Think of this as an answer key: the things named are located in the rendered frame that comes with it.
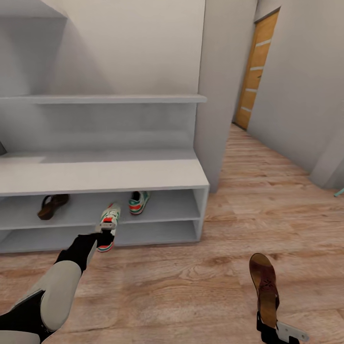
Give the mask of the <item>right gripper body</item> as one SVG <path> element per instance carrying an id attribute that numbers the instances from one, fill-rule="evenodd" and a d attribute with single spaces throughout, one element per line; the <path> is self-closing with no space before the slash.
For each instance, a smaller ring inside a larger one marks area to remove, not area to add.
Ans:
<path id="1" fill-rule="evenodd" d="M 300 344 L 299 339 L 289 336 L 289 343 L 280 340 L 276 333 L 276 328 L 262 325 L 261 340 L 267 344 Z"/>

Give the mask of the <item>sandal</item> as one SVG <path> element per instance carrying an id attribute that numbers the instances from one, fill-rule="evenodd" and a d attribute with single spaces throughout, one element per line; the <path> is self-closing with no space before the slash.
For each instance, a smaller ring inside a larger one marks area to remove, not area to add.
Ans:
<path id="1" fill-rule="evenodd" d="M 269 327 L 276 328 L 276 311 L 280 304 L 276 286 L 276 274 L 269 259 L 255 253 L 249 261 L 250 274 L 257 291 L 258 311 L 261 320 Z"/>
<path id="2" fill-rule="evenodd" d="M 54 194 L 54 195 L 51 195 L 50 202 L 46 204 L 45 201 L 48 197 L 49 196 L 47 195 L 44 198 L 42 202 L 42 209 L 37 213 L 38 218 L 41 220 L 50 219 L 54 214 L 54 210 L 57 207 L 64 205 L 69 199 L 68 193 Z"/>

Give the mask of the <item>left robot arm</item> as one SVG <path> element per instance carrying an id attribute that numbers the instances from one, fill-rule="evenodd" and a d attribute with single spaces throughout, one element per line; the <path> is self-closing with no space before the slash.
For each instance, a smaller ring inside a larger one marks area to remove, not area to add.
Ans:
<path id="1" fill-rule="evenodd" d="M 80 234 L 41 279 L 0 316 L 0 344 L 41 344 L 66 323 L 74 295 L 98 246 L 114 237 L 103 230 L 116 224 L 97 223 L 94 234 Z"/>

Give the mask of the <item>gym shoe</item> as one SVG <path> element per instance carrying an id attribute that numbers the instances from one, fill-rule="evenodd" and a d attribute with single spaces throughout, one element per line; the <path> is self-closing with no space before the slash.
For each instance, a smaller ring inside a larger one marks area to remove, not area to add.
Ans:
<path id="1" fill-rule="evenodd" d="M 121 211 L 121 206 L 120 206 L 119 202 L 113 201 L 113 202 L 109 203 L 102 213 L 100 222 L 101 223 L 113 223 L 113 224 L 117 225 L 118 219 L 120 216 L 120 211 Z M 111 233 L 114 236 L 115 231 L 116 231 L 116 229 L 115 230 L 103 230 L 103 233 Z M 111 242 L 111 244 L 109 246 L 106 246 L 106 245 L 98 246 L 96 248 L 96 250 L 98 252 L 105 253 L 105 252 L 108 252 L 109 250 L 111 250 L 112 246 L 113 246 L 113 242 Z"/>
<path id="2" fill-rule="evenodd" d="M 137 191 L 131 192 L 129 199 L 129 211 L 133 215 L 142 213 L 146 202 L 150 197 L 150 191 Z"/>

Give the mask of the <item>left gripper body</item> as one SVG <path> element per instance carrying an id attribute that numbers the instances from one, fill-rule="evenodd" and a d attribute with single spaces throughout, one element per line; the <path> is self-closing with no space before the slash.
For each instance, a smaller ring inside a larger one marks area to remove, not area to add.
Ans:
<path id="1" fill-rule="evenodd" d="M 106 245 L 106 246 L 109 246 L 111 244 L 111 238 L 112 238 L 112 234 L 111 233 L 96 233 L 96 236 L 99 237 L 100 239 L 100 244 L 99 246 L 102 246 L 102 245 Z"/>

